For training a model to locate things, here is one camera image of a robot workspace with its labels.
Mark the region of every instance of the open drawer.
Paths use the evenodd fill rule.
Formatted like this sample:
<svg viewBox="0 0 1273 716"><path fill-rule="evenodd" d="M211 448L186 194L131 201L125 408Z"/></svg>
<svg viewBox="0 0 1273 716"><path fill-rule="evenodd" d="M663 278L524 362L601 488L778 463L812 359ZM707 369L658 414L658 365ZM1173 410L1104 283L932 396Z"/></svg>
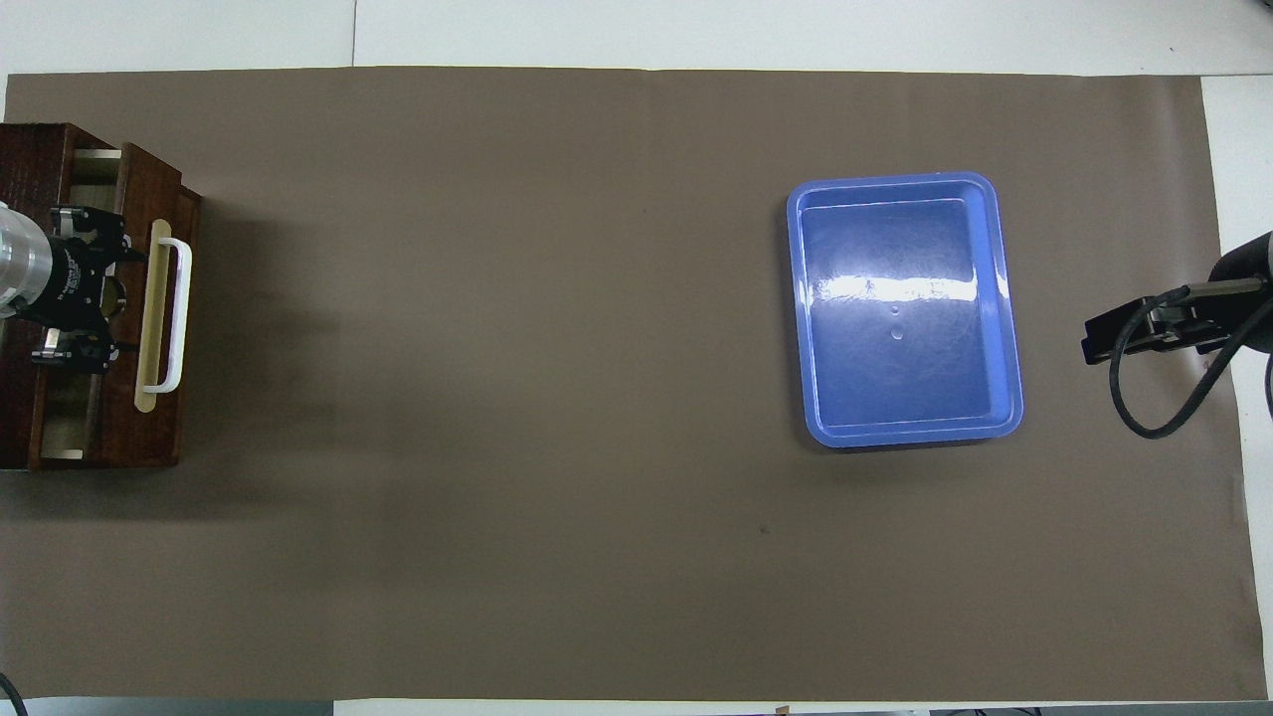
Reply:
<svg viewBox="0 0 1273 716"><path fill-rule="evenodd" d="M139 386L167 375L173 339L167 327L177 271L155 240L172 236L197 246L199 195L181 185L181 172L139 147L115 149L71 125L0 125L0 153L6 157L0 200L10 208L45 231L55 204L113 211L123 217L132 247L151 257L115 265L122 296L103 297L109 303L103 312L113 312L111 335L127 348L106 375L36 366L31 353L43 329L0 324L0 469L174 464L182 390L151 394Z"/></svg>

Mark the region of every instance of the wooden drawer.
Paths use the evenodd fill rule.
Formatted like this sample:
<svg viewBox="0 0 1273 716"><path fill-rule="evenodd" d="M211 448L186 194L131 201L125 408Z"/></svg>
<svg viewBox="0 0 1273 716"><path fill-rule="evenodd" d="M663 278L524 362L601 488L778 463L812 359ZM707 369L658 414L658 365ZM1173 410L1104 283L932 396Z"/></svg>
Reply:
<svg viewBox="0 0 1273 716"><path fill-rule="evenodd" d="M121 214L132 246L148 252L155 219L197 246L200 197L181 172L132 144L118 150L73 125L0 125L0 200L50 231L50 206L83 204ZM171 315L173 271L164 307ZM120 344L141 336L146 264L121 262L127 306L111 319ZM172 465L181 447L182 390L159 395L149 413L134 405L137 353L122 350L104 376L36 366L43 329L0 324L0 469L145 468ZM160 352L167 355L167 348ZM160 364L160 372L167 366Z"/></svg>

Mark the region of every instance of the white handle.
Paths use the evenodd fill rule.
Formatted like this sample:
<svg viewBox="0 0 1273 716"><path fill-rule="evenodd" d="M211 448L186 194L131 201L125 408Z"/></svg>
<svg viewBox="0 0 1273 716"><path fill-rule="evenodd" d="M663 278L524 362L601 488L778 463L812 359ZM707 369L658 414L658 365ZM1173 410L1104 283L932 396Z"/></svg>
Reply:
<svg viewBox="0 0 1273 716"><path fill-rule="evenodd" d="M177 250L177 275L173 278L176 293L172 297L172 324L168 330L168 375L159 385L148 385L145 392L172 392L181 385L181 363L186 357L186 315L190 307L190 270L195 255L190 245L179 238L155 240Z"/></svg>

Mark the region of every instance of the blue plastic container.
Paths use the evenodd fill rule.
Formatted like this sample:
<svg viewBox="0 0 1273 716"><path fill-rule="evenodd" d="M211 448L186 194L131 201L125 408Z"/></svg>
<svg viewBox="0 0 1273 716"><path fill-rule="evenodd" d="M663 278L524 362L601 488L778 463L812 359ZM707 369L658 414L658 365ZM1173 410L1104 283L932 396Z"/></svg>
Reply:
<svg viewBox="0 0 1273 716"><path fill-rule="evenodd" d="M994 187L813 181L787 203L805 419L830 447L1004 436L1021 368Z"/></svg>

